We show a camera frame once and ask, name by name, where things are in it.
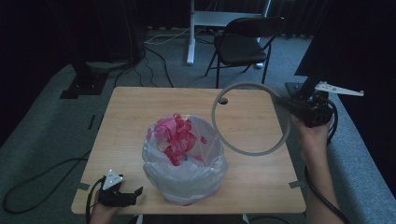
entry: human hand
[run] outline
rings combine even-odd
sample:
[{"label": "human hand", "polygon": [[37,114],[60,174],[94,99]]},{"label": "human hand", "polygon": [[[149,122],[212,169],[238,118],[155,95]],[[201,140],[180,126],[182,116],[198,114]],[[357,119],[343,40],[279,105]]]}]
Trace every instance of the human hand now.
[{"label": "human hand", "polygon": [[91,212],[90,224],[109,224],[113,217],[117,214],[118,207],[106,207],[101,203],[97,203],[93,206]]},{"label": "human hand", "polygon": [[327,138],[332,121],[318,127],[308,128],[302,120],[294,115],[291,115],[291,120],[300,132],[303,160],[307,164],[325,163],[327,161]]}]

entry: clear plastic bag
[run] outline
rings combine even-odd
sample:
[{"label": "clear plastic bag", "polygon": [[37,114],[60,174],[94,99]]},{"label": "clear plastic bag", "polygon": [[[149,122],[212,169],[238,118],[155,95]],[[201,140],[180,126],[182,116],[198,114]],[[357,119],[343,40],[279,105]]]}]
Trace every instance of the clear plastic bag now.
[{"label": "clear plastic bag", "polygon": [[183,120],[191,124],[189,133],[195,141],[183,157],[178,155],[179,163],[175,165],[164,153],[169,146],[163,141],[163,133],[159,133],[163,131],[160,126],[174,118],[175,115],[161,119],[148,128],[143,147],[143,169],[166,201],[189,205],[216,194],[224,182],[228,162],[211,124],[197,115],[188,115]]}]

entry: gray ring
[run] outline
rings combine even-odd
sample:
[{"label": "gray ring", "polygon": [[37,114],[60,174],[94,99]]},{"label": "gray ring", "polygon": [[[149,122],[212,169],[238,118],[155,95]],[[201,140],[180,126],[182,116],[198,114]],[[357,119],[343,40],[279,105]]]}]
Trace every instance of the gray ring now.
[{"label": "gray ring", "polygon": [[268,149],[268,150],[266,150],[266,151],[263,151],[263,152],[246,152],[246,151],[241,150],[241,149],[239,149],[239,148],[237,148],[237,147],[234,147],[233,145],[231,145],[231,144],[221,135],[221,133],[220,133],[220,131],[219,131],[219,128],[218,128],[218,125],[216,124],[216,108],[217,108],[217,106],[218,106],[219,99],[220,99],[225,93],[227,93],[228,91],[230,91],[230,90],[232,90],[232,89],[235,89],[235,88],[238,88],[238,87],[242,87],[242,86],[256,87],[256,88],[259,88],[259,89],[261,89],[261,90],[267,91],[267,92],[268,92],[270,95],[272,95],[272,96],[280,97],[280,95],[279,95],[276,91],[274,91],[274,90],[272,90],[272,89],[270,89],[270,88],[264,86],[264,85],[261,84],[261,83],[255,83],[255,82],[238,82],[238,83],[235,83],[235,84],[233,84],[233,85],[231,85],[231,86],[228,86],[227,88],[223,89],[223,90],[219,93],[219,95],[218,95],[218,96],[216,97],[216,99],[215,99],[215,102],[214,102],[213,105],[212,105],[212,124],[213,124],[213,128],[215,129],[216,133],[219,134],[219,138],[221,139],[221,141],[222,141],[227,147],[229,147],[230,149],[232,149],[232,150],[234,150],[234,151],[236,151],[236,152],[238,152],[238,153],[240,153],[240,154],[243,154],[243,155],[246,155],[246,156],[264,156],[264,155],[270,154],[270,153],[276,151],[278,148],[280,148],[280,147],[286,142],[286,139],[289,137],[289,133],[290,133],[290,119],[288,119],[288,126],[287,126],[287,128],[286,128],[286,131],[283,133],[282,138],[279,140],[279,142],[278,142],[274,147],[272,147],[272,148],[270,148],[270,149]]}]

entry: forearm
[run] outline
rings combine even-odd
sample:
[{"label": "forearm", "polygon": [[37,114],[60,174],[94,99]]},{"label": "forearm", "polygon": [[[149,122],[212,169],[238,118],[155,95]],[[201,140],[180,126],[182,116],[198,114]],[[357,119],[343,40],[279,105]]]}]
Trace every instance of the forearm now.
[{"label": "forearm", "polygon": [[[309,178],[318,192],[332,205],[339,208],[327,160],[308,162],[307,169]],[[343,223],[310,188],[308,188],[307,195],[306,219],[307,223]]]}]

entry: chair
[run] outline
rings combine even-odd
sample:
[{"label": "chair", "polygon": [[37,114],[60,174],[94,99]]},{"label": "chair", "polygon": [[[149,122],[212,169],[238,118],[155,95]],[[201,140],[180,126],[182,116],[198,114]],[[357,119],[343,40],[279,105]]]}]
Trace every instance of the chair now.
[{"label": "chair", "polygon": [[[216,88],[218,89],[220,68],[246,66],[247,68],[243,71],[245,73],[252,64],[265,63],[262,74],[262,83],[264,83],[271,56],[271,43],[281,34],[284,24],[284,19],[281,17],[239,18],[230,21],[222,35],[215,36],[216,50],[206,69],[205,77],[210,69],[216,68]],[[262,47],[258,43],[259,37],[270,38]],[[217,66],[212,67],[216,56],[218,56]]]}]

